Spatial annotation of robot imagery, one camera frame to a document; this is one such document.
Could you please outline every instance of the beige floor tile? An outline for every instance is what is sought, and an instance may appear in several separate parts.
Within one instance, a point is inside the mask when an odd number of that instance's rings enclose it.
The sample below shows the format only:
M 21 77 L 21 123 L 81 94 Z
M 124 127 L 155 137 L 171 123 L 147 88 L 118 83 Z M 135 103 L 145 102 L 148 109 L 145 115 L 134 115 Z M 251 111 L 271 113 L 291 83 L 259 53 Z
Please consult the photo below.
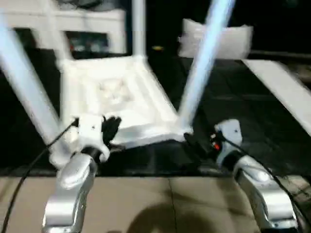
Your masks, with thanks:
M 29 178 L 18 196 L 8 233 L 41 232 L 45 203 L 54 178 Z M 1 218 L 17 184 L 0 179 Z M 96 178 L 86 208 L 84 233 L 174 232 L 168 179 Z
M 259 232 L 246 196 L 232 179 L 170 181 L 178 233 Z

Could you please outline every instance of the white shelf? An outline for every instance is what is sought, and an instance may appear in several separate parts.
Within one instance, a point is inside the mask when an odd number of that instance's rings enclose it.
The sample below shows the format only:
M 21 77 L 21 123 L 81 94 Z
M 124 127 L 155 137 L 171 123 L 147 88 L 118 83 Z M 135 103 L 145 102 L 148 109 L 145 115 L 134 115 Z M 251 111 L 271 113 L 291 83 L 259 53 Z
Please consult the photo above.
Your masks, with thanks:
M 5 14 L 43 14 L 45 0 L 0 0 L 0 8 Z
M 117 20 L 124 21 L 125 12 L 121 9 L 115 9 L 107 12 L 92 12 L 92 11 L 83 11 L 83 10 L 70 10 L 70 11 L 61 11 L 56 10 L 54 14 L 59 17 L 79 17 L 79 18 L 97 18 L 105 20 Z
M 125 28 L 123 20 L 107 20 L 106 18 L 81 17 L 77 14 L 62 14 L 55 17 L 57 28 L 61 31 L 107 33 L 109 52 L 125 53 Z

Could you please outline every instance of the white metal pole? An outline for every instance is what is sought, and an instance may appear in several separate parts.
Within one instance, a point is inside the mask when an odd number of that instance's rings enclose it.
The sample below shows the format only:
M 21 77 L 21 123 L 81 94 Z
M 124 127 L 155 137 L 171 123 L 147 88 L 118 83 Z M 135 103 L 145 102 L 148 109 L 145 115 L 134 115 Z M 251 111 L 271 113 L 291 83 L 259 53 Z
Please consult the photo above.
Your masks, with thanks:
M 61 132 L 55 110 L 14 31 L 0 14 L 0 66 L 46 144 Z M 70 159 L 69 147 L 60 139 L 51 148 L 50 162 L 61 168 Z
M 57 58 L 57 65 L 60 65 L 63 60 L 72 60 L 72 55 L 69 49 L 69 44 L 65 36 L 65 32 L 57 27 L 57 20 L 55 11 L 53 10 L 53 1 L 42 0 L 42 6 L 46 16 L 46 33 L 49 34 L 53 40 L 53 48 Z
M 146 56 L 145 0 L 132 0 L 133 55 Z
M 235 0 L 213 0 L 206 18 L 206 31 L 194 59 L 179 108 L 179 122 L 191 125 L 213 68 L 223 29 L 227 26 Z

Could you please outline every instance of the black cable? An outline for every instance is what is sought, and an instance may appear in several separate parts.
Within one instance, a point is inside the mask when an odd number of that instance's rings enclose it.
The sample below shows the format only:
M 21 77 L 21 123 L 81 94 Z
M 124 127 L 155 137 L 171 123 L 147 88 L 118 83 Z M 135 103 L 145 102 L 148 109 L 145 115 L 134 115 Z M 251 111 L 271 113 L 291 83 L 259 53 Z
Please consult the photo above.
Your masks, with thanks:
M 259 119 L 258 114 L 256 114 L 254 108 L 251 106 L 251 104 L 249 104 L 249 102 L 247 101 L 247 99 L 245 99 L 243 97 L 243 95 L 237 93 L 234 88 L 231 86 L 230 81 L 228 81 L 227 78 L 225 78 L 225 83 L 227 84 L 228 88 L 230 89 L 230 91 L 232 92 L 233 95 L 235 95 L 236 97 L 238 97 L 239 99 L 241 99 L 245 105 L 247 106 L 247 108 L 249 109 L 250 113 L 253 115 L 253 119 L 257 122 L 257 124 L 259 126 L 262 126 L 262 121 Z M 268 146 L 270 146 L 272 149 L 274 149 L 277 152 L 277 149 L 279 149 L 280 151 L 282 151 L 283 149 L 279 146 L 279 144 L 277 144 L 276 142 L 274 142 L 267 134 L 266 130 L 264 127 L 262 127 L 262 132 L 264 135 L 264 141 L 266 142 L 266 144 Z
M 170 191 L 171 191 L 171 201 L 172 201 L 172 208 L 173 208 L 173 214 L 174 214 L 174 226 L 175 226 L 175 231 L 177 232 L 177 217 L 176 217 L 176 208 L 175 208 L 175 203 L 174 203 L 174 194 L 173 194 L 171 179 L 168 178 L 168 180 L 169 180 L 169 186 L 170 186 Z
M 10 201 L 10 204 L 9 204 L 9 207 L 6 211 L 6 215 L 5 215 L 5 218 L 4 218 L 4 221 L 3 221 L 3 225 L 2 225 L 2 230 L 1 230 L 1 233 L 6 233 L 6 230 L 7 230 L 7 227 L 8 227 L 8 223 L 9 223 L 9 219 L 10 219 L 10 215 L 11 215 L 11 212 L 12 212 L 12 209 L 14 207 L 14 204 L 15 204 L 15 201 L 16 201 L 16 198 L 17 198 L 17 195 L 18 195 L 18 192 L 21 188 L 21 186 L 23 185 L 25 179 L 28 177 L 31 169 L 33 168 L 33 166 L 41 159 L 41 157 L 49 151 L 49 148 L 55 143 L 57 142 L 63 135 L 64 133 L 66 133 L 69 128 L 76 124 L 76 121 L 74 121 L 73 123 L 71 123 L 67 128 L 65 128 L 64 131 L 62 131 L 51 143 L 49 143 L 45 148 L 44 150 L 42 150 L 42 152 L 36 156 L 36 158 L 29 164 L 26 172 L 24 173 L 24 175 L 22 176 L 22 178 L 20 178 L 15 190 L 14 190 L 14 193 L 12 195 L 12 198 L 11 198 L 11 201 Z
M 252 157 L 253 159 L 255 159 L 252 155 L 250 155 L 249 153 L 247 153 L 247 151 L 245 151 L 243 148 L 241 148 L 239 145 L 235 144 L 234 142 L 228 140 L 227 138 L 225 138 L 222 134 L 217 134 L 217 136 L 220 136 L 220 139 L 222 139 L 223 141 L 226 141 L 227 143 L 229 143 L 230 145 L 232 145 L 233 147 L 235 147 L 236 149 L 240 150 L 243 154 L 248 155 L 250 157 Z M 310 220 L 307 218 L 307 216 L 305 215 L 305 213 L 302 211 L 302 208 L 300 207 L 300 205 L 298 204 L 298 202 L 293 198 L 292 194 L 285 188 L 285 186 L 281 183 L 281 181 L 278 179 L 277 176 L 275 176 L 268 167 L 266 167 L 263 163 L 261 163 L 260 161 L 258 161 L 257 159 L 255 159 L 257 163 L 259 163 L 260 165 L 262 165 L 262 167 L 264 169 L 266 169 L 266 171 L 269 173 L 269 175 L 271 175 L 273 177 L 273 179 L 275 180 L 275 182 L 284 190 L 284 192 L 289 196 L 290 200 L 292 201 L 292 203 L 295 204 L 296 208 L 298 209 L 298 211 L 301 213 L 301 215 L 303 216 L 303 218 L 305 219 L 305 221 L 307 222 L 307 224 L 309 225 L 309 227 L 311 227 L 311 222 Z

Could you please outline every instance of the black table surface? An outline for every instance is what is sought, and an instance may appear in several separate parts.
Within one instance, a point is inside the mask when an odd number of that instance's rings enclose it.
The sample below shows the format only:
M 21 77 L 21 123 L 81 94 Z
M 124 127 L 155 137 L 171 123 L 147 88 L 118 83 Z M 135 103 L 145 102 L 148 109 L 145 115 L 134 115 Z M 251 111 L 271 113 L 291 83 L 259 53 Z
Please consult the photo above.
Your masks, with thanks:
M 60 73 L 51 50 L 29 50 L 32 61 L 54 107 L 59 113 Z M 149 56 L 159 82 L 176 109 L 192 59 L 154 53 Z M 4 75 L 0 79 L 2 157 L 0 175 L 21 175 L 45 145 L 19 103 Z M 205 142 L 207 128 L 236 118 L 243 135 L 242 147 L 277 175 L 310 174 L 311 138 L 273 94 L 241 62 L 216 61 L 193 127 Z M 100 176 L 226 176 L 213 163 L 193 169 L 193 151 L 182 143 L 167 141 L 134 148 L 110 156 Z M 48 155 L 32 176 L 54 176 Z

